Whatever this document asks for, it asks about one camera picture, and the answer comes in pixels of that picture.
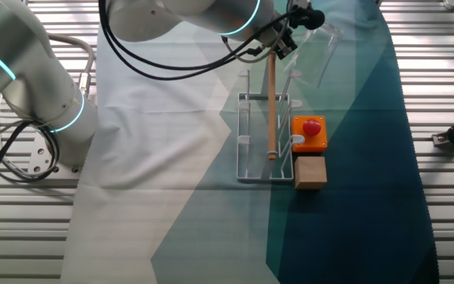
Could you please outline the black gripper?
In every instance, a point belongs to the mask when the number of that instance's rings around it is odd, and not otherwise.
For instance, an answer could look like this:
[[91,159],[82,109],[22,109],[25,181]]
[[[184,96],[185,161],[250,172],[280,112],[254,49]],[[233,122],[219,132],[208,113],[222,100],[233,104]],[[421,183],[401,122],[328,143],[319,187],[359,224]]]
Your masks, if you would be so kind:
[[282,26],[271,47],[277,48],[276,55],[280,60],[283,60],[298,47],[292,38],[292,30],[287,25]]

